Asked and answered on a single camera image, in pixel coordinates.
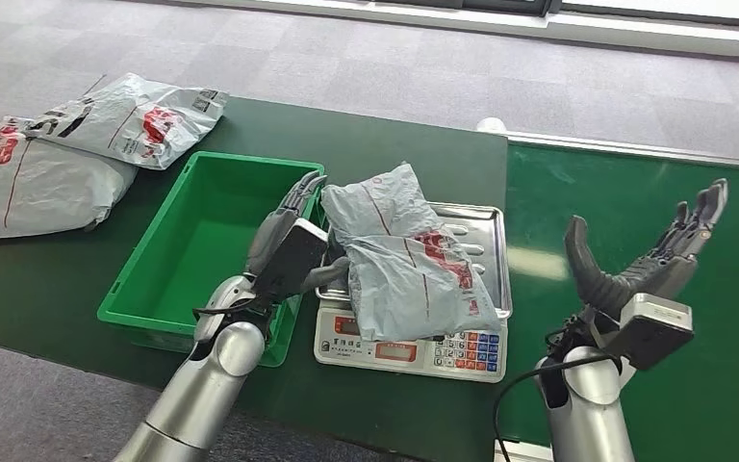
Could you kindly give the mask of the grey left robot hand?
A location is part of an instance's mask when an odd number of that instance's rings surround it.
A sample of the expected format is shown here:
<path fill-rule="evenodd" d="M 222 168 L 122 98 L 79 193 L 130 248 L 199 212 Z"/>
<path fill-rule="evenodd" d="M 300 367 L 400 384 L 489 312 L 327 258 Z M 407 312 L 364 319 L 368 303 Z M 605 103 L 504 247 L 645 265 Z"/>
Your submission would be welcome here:
<path fill-rule="evenodd" d="M 279 300 L 304 294 L 343 277 L 348 258 L 328 266 L 321 260 L 329 235 L 301 213 L 327 176 L 317 170 L 303 175 L 259 226 L 248 249 L 244 272 L 254 278 L 252 291 Z"/>

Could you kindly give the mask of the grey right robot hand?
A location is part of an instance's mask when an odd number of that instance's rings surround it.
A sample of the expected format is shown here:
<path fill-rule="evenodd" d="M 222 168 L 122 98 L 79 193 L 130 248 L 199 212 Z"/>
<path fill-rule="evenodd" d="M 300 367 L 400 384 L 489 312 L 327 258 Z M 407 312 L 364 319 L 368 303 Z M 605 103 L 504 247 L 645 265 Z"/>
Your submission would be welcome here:
<path fill-rule="evenodd" d="M 564 246 L 579 299 L 617 321 L 624 306 L 639 293 L 675 298 L 692 279 L 698 255 L 711 238 L 727 200 L 728 181 L 720 178 L 699 191 L 693 207 L 679 202 L 673 221 L 652 248 L 617 274 L 599 267 L 587 243 L 586 220 L 572 216 Z"/>

